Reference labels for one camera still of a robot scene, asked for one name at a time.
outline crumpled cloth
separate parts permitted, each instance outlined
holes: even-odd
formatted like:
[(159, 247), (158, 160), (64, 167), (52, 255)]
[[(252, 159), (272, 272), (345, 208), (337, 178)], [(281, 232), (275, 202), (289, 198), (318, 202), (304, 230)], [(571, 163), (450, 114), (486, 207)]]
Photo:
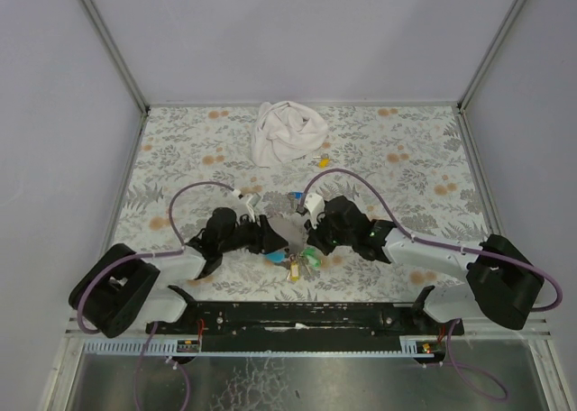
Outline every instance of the crumpled cloth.
[(252, 131), (252, 161), (269, 168), (320, 148), (328, 124), (317, 111), (294, 102), (266, 102)]

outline gray wall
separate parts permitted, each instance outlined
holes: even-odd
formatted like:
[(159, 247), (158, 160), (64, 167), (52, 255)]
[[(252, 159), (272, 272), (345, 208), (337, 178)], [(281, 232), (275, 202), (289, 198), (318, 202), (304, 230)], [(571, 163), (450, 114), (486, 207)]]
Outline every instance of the gray wall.
[(152, 103), (456, 101), (513, 0), (96, 0)]
[(576, 22), (575, 0), (529, 0), (468, 112), (508, 236), (563, 284), (563, 304), (550, 318), (573, 388)]
[(0, 409), (40, 401), (139, 115), (77, 0), (0, 0)]

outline small yellow object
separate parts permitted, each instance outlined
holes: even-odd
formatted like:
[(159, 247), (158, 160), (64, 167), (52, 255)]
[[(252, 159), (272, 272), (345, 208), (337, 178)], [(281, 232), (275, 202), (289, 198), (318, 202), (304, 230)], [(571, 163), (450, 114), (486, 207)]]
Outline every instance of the small yellow object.
[(290, 264), (290, 280), (296, 282), (300, 278), (300, 272), (298, 271), (298, 262), (293, 262)]
[(328, 165), (328, 162), (331, 161), (328, 157), (327, 153), (323, 153), (320, 156), (316, 156), (314, 157), (314, 159), (320, 159), (321, 161), (318, 163), (318, 167), (319, 168), (326, 168), (326, 165)]

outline orange wire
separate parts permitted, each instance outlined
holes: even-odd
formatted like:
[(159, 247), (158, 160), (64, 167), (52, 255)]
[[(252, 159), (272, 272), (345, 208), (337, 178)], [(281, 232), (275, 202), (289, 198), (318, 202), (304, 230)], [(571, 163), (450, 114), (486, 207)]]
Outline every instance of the orange wire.
[(437, 343), (441, 343), (443, 338), (444, 338), (444, 324), (441, 325), (441, 331), (439, 332), (439, 335), (436, 337)]
[(205, 320), (200, 318), (197, 322), (200, 323), (200, 329), (198, 330), (198, 344), (200, 344), (200, 340), (202, 339), (202, 332), (205, 331)]

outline floral tablecloth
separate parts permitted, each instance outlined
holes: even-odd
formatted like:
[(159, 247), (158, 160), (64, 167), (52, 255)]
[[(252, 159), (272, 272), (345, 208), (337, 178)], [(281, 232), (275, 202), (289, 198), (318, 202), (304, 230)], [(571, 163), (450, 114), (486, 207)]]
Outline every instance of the floral tablecloth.
[[(250, 160), (251, 130), (258, 107), (152, 108), (114, 239), (137, 251), (179, 246), (167, 216), (172, 196), (200, 180), (220, 180), (243, 193), (259, 193), (260, 212), (296, 224), (286, 196), (302, 191), (318, 172), (320, 153), (330, 167), (368, 179), (405, 226), (457, 240), (480, 240), (486, 230), (457, 123), (449, 106), (319, 106), (330, 132), (320, 151), (274, 168)], [(370, 218), (387, 218), (361, 183), (336, 173), (314, 190), (330, 199), (346, 195)], [(219, 187), (198, 187), (180, 197), (177, 225), (186, 239), (196, 235), (218, 206), (239, 203)], [(423, 286), (449, 286), (433, 271), (368, 262), (337, 248), (313, 276), (287, 282), (287, 271), (247, 251), (226, 253), (211, 276), (190, 281), (197, 299), (300, 301), (412, 301)]]

